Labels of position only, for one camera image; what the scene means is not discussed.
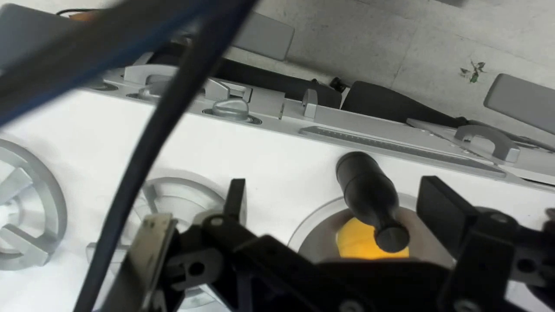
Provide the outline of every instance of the black plastic part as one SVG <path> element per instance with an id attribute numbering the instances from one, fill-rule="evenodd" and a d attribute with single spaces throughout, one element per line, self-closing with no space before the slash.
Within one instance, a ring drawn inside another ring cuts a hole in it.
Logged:
<path id="1" fill-rule="evenodd" d="M 438 177 L 421 179 L 416 213 L 452 257 L 457 257 L 468 229 L 480 215 Z"/>
<path id="2" fill-rule="evenodd" d="M 451 118 L 390 89 L 364 82 L 355 82 L 350 87 L 341 109 L 399 123 L 405 123 L 407 118 L 412 118 L 452 128 L 468 125 L 468 120 L 464 118 Z"/>
<path id="3" fill-rule="evenodd" d="M 555 290 L 555 236 L 518 229 L 511 279 L 527 286 Z"/>
<path id="4" fill-rule="evenodd" d="M 336 92 L 343 92 L 343 90 L 346 89 L 346 83 L 343 83 L 340 78 L 334 76 L 334 78 L 331 80 L 329 87 L 331 87 L 333 90 L 336 90 Z"/>
<path id="5" fill-rule="evenodd" d="M 223 258 L 215 248 L 204 245 L 197 226 L 183 232 L 177 246 L 178 252 L 168 255 L 164 262 L 164 281 L 171 284 L 173 291 L 185 291 L 218 278 Z"/>
<path id="6" fill-rule="evenodd" d="M 381 250 L 393 253 L 409 245 L 409 232 L 393 219 L 397 191 L 372 158 L 345 154 L 336 163 L 336 179 L 352 213 L 376 229 L 374 239 Z"/>
<path id="7" fill-rule="evenodd" d="M 223 215 L 235 222 L 241 222 L 241 212 L 244 210 L 244 186 L 244 179 L 232 179 L 223 205 Z"/>
<path id="8" fill-rule="evenodd" d="M 461 305 L 471 305 L 473 310 L 503 310 L 516 231 L 515 224 L 501 224 L 485 215 L 478 217 L 444 284 L 438 298 L 440 310 Z"/>
<path id="9" fill-rule="evenodd" d="M 393 312 L 438 310 L 437 297 L 449 276 L 447 269 L 426 262 L 329 262 L 319 267 L 352 288 L 376 293 L 376 309 Z"/>
<path id="10" fill-rule="evenodd" d="M 294 307 L 284 310 L 340 310 L 346 300 L 355 302 L 364 312 L 374 310 L 366 291 L 326 274 L 274 238 L 256 238 L 229 219 L 218 226 L 211 220 L 203 226 L 206 236 L 227 258 L 239 264 L 234 267 L 239 307 L 267 310 L 268 302 L 284 304 L 286 298 L 286 304 Z"/>

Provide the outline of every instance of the gray metal panel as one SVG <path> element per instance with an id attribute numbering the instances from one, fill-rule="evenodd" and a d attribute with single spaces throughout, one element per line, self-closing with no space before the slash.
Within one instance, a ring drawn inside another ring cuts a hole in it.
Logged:
<path id="1" fill-rule="evenodd" d="M 279 118 L 284 104 L 284 94 L 265 90 L 265 89 L 253 89 L 249 99 L 249 113 L 255 116 L 267 116 L 267 118 Z"/>
<path id="2" fill-rule="evenodd" d="M 485 108 L 555 134 L 555 90 L 499 75 L 485 97 Z"/>
<path id="3" fill-rule="evenodd" d="M 0 9 L 0 71 L 78 28 L 78 23 L 19 5 Z"/>
<path id="4" fill-rule="evenodd" d="M 8 206 L 27 189 L 34 189 L 43 208 L 43 231 L 34 236 L 22 231 L 19 222 L 0 227 L 0 241 L 8 252 L 0 250 L 0 271 L 20 271 L 45 265 L 62 241 L 67 227 L 64 194 L 48 168 L 29 151 L 7 141 L 0 141 L 1 163 L 13 172 L 0 182 L 0 205 Z"/>
<path id="5" fill-rule="evenodd" d="M 260 14 L 251 14 L 234 45 L 272 59 L 284 59 L 289 50 L 293 33 L 294 28 L 288 24 Z"/>

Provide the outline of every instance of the black cable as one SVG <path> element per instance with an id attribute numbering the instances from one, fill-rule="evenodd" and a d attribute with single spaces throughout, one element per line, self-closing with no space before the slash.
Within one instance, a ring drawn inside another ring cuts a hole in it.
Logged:
<path id="1" fill-rule="evenodd" d="M 239 26 L 251 11 L 255 0 L 234 0 L 230 12 L 220 14 L 201 28 L 192 49 L 185 56 L 180 70 L 168 92 L 159 101 L 152 118 L 149 120 L 133 156 L 126 167 L 114 201 L 107 212 L 100 238 L 90 269 L 86 272 L 79 298 L 74 310 L 88 312 L 93 309 L 98 290 L 104 283 L 112 253 L 119 243 L 119 236 L 126 224 L 135 198 L 157 158 L 164 141 L 178 123 L 180 116 L 190 106 L 197 90 L 211 73 L 215 63 L 225 52 Z"/>
<path id="2" fill-rule="evenodd" d="M 163 44 L 218 0 L 128 0 L 39 49 L 0 78 L 0 127 Z"/>

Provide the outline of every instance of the white surface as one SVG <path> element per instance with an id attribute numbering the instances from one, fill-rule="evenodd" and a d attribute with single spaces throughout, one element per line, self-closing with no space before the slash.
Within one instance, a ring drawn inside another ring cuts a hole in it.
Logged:
<path id="1" fill-rule="evenodd" d="M 71 310 L 86 271 L 85 246 L 98 236 L 105 208 L 150 109 L 131 101 L 74 92 L 3 128 L 3 139 L 27 148 L 57 177 L 69 222 L 50 264 L 0 272 L 1 310 Z M 227 189 L 234 177 L 246 177 L 248 227 L 288 241 L 310 212 L 340 196 L 334 163 L 346 151 L 189 115 L 163 149 L 156 170 L 194 172 L 220 189 Z M 438 175 L 473 205 L 499 208 L 530 227 L 539 227 L 542 210 L 555 203 L 555 194 L 541 189 L 376 153 L 371 156 L 397 191 L 407 196 L 416 198 L 421 175 Z"/>

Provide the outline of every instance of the black handle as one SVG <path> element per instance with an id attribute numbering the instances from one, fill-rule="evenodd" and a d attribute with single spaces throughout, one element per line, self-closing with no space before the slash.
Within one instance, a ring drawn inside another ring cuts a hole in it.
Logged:
<path id="1" fill-rule="evenodd" d="M 395 253 L 409 245 L 409 232 L 393 219 L 399 198 L 378 163 L 364 153 L 348 153 L 336 163 L 336 180 L 352 213 L 376 229 L 374 239 Z"/>

